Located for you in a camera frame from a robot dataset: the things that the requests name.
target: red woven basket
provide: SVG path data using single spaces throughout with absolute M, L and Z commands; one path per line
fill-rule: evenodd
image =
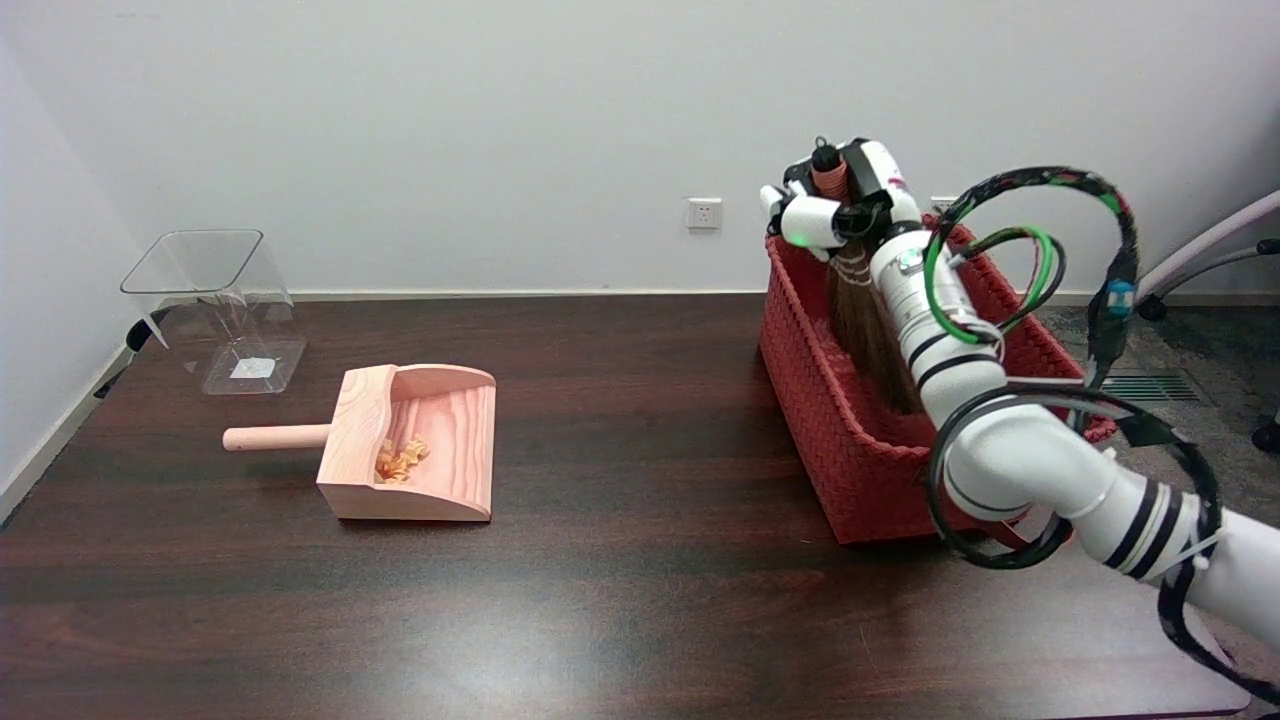
M 948 241 L 973 234 L 957 227 Z M 884 409 L 861 382 L 831 333 L 826 265 L 780 237 L 765 241 L 772 272 L 760 328 L 760 351 L 800 460 L 827 521 L 841 543 L 934 532 L 923 475 L 934 428 L 920 415 Z M 991 319 L 1012 314 L 1021 300 L 986 256 L 960 268 L 974 309 Z M 1034 316 L 1006 337 L 1010 375 L 1079 378 L 1079 364 Z M 1115 423 L 1094 419 L 1085 438 L 1098 442 Z M 977 524 L 951 507 L 956 528 Z

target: transparent container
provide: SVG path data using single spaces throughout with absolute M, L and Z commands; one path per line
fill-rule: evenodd
M 205 395 L 280 392 L 307 345 L 259 231 L 161 236 L 120 292 Z

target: white robotic arm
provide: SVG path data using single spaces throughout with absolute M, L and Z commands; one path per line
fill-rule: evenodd
M 983 520 L 1011 519 L 1032 503 L 1046 505 L 1075 528 L 1094 560 L 1138 580 L 1170 587 L 1187 570 L 1193 578 L 1184 588 L 1187 602 L 1280 652 L 1280 530 L 1221 511 L 1217 533 L 1201 537 L 1210 509 L 1198 496 L 1121 466 L 1114 454 L 1092 447 L 1041 404 L 1076 411 L 1097 410 L 1096 405 L 1060 393 L 1037 396 L 1034 387 L 1006 393 L 1009 378 L 995 346 L 961 342 L 940 325 L 931 309 L 924 258 L 932 233 L 892 158 L 872 141 L 854 141 L 840 151 L 861 201 L 841 205 L 815 197 L 800 161 L 788 168 L 782 187 L 762 190 L 762 205 L 774 232 L 822 260 L 846 242 L 864 242 L 902 356 L 925 411 L 940 428 L 943 446 L 934 448 L 934 456 L 945 462 L 938 475 L 955 505 Z M 943 249 L 933 282 L 936 305 L 956 323 L 978 320 L 950 260 Z M 1149 420 L 1160 424 L 1156 430 L 1169 430 L 1160 420 Z M 1194 452 L 1185 441 L 1178 442 Z M 1180 605 L 1174 609 L 1178 618 Z M 1167 610 L 1161 607 L 1166 621 Z M 1245 687 L 1260 696 L 1274 692 L 1265 683 Z

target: dark wood tabletop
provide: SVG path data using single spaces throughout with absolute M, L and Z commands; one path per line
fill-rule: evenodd
M 1020 573 L 836 544 L 756 354 L 762 296 L 308 304 L 279 396 L 156 342 L 0 534 L 0 715 L 1082 717 L 1235 711 L 1153 591 L 1074 548 Z M 493 521 L 339 521 L 344 370 L 498 378 Z

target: green cable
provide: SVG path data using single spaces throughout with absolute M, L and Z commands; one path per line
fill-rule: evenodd
M 1011 228 L 1011 229 L 1018 231 L 1019 236 L 1021 237 L 1030 237 L 1041 246 L 1039 269 L 1036 273 L 1036 279 L 1032 282 L 1030 290 L 1027 291 L 1027 297 L 1023 299 L 1023 305 L 1021 307 L 1019 307 L 1019 310 L 1021 310 L 1023 307 L 1027 307 L 1033 302 L 1038 302 L 1041 295 L 1044 293 L 1044 287 L 1048 284 L 1050 270 L 1053 268 L 1053 256 L 1056 252 L 1053 250 L 1052 243 L 1050 243 L 1048 241 L 1048 233 L 1046 233 L 1044 231 L 1030 225 L 1023 225 L 1020 228 Z M 1012 323 L 1009 324 L 1007 328 L 1005 328 L 1005 332 L 1007 333 L 1009 331 L 1016 328 L 1018 324 L 1021 323 L 1024 319 L 1025 318 L 1019 318 L 1014 320 Z
M 1044 231 L 1030 225 L 1021 225 L 1021 227 L 996 231 L 995 233 L 979 241 L 974 246 L 974 251 L 970 252 L 970 255 L 977 255 L 978 252 L 983 252 L 987 249 L 987 246 L 993 245 L 995 241 L 1006 240 L 1011 233 L 1015 234 L 1016 237 L 1033 238 L 1037 242 L 1039 242 L 1041 246 L 1039 269 L 1036 273 L 1036 279 L 1032 283 L 1030 292 L 1028 292 L 1027 297 L 1023 299 L 1023 306 L 1025 307 L 1028 304 L 1037 301 L 1039 296 L 1044 292 L 1044 287 L 1048 284 L 1050 270 L 1053 266 L 1052 259 L 1055 251 L 1052 243 L 1048 240 L 1048 234 Z M 947 334 L 950 334 L 951 337 L 968 345 L 979 345 L 980 342 L 983 342 L 982 336 L 977 336 L 969 331 L 965 331 L 960 325 L 955 324 L 955 322 L 951 320 L 951 316 L 943 313 L 942 307 L 938 306 L 937 295 L 933 290 L 933 281 L 938 266 L 938 258 L 942 255 L 943 247 L 946 247 L 946 242 L 931 245 L 924 255 L 924 297 L 925 301 L 929 304 L 929 313 L 933 315 L 933 319 L 937 320 L 938 325 L 941 325 L 942 329 L 946 331 Z M 1007 329 L 1012 329 L 1014 327 L 1016 327 L 1016 323 L 1010 325 Z

